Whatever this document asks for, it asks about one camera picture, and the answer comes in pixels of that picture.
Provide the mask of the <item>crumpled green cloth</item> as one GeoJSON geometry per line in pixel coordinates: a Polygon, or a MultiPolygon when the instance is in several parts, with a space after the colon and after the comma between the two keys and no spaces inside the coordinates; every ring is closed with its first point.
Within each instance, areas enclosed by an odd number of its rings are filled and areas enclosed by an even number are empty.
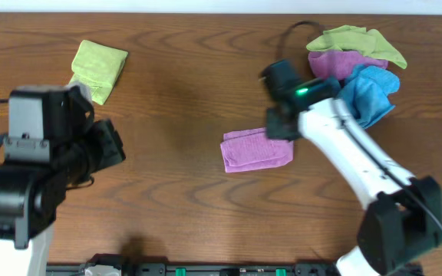
{"type": "Polygon", "coordinates": [[[364,57],[390,61],[402,69],[407,68],[404,56],[377,29],[342,25],[323,31],[306,48],[309,51],[357,51],[364,57]]]}

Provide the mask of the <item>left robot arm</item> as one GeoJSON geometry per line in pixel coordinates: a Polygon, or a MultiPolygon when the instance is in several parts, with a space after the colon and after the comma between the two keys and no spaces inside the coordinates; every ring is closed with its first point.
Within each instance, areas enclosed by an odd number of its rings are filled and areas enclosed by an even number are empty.
{"type": "Polygon", "coordinates": [[[44,275],[57,207],[93,174],[125,160],[110,120],[99,120],[48,163],[0,164],[0,275],[44,275]]]}

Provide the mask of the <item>purple microfiber cloth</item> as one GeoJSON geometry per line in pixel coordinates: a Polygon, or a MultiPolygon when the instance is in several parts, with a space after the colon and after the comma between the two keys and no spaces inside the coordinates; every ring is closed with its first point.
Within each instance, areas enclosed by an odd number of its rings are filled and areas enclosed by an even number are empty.
{"type": "Polygon", "coordinates": [[[224,133],[220,149],[226,173],[277,168],[294,156],[294,143],[268,139],[265,127],[224,133]]]}

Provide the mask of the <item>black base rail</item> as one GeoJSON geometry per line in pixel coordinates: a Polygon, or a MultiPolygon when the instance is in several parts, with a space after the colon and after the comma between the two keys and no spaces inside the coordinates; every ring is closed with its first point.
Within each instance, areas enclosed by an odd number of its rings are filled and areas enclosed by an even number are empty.
{"type": "Polygon", "coordinates": [[[334,264],[169,264],[132,261],[119,255],[96,254],[82,264],[48,264],[46,276],[339,276],[334,264]]]}

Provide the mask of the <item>crumpled blue cloth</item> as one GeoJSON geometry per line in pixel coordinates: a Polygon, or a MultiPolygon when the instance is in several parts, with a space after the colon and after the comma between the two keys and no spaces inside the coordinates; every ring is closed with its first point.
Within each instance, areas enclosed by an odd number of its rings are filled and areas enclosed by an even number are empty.
{"type": "Polygon", "coordinates": [[[400,88],[398,76],[373,65],[356,65],[345,85],[338,93],[355,118],[357,124],[367,129],[391,112],[395,105],[388,99],[400,88]]]}

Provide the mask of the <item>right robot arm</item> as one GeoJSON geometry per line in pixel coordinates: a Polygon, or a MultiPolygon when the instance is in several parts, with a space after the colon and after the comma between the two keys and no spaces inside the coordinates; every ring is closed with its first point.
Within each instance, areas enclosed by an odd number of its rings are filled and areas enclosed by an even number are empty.
{"type": "Polygon", "coordinates": [[[262,79],[275,108],[267,130],[292,130],[311,141],[350,185],[364,209],[356,246],[336,261],[341,275],[390,275],[442,245],[442,191],[396,163],[355,122],[335,82],[262,79]]]}

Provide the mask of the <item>folded green cloth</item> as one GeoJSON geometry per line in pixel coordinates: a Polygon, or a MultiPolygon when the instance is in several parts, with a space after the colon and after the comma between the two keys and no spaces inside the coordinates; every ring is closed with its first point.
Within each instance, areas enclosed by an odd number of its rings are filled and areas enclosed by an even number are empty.
{"type": "Polygon", "coordinates": [[[70,82],[81,82],[91,89],[91,99],[104,105],[124,68],[128,52],[83,40],[71,63],[70,82]]]}

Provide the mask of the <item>crumpled purple cloth in pile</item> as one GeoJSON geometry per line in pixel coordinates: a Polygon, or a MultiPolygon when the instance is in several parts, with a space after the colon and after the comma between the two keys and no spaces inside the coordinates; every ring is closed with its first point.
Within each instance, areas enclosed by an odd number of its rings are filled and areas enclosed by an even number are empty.
{"type": "Polygon", "coordinates": [[[376,66],[382,69],[388,67],[388,61],[365,57],[358,51],[310,51],[308,62],[312,73],[320,79],[335,77],[341,81],[349,77],[355,66],[376,66]]]}

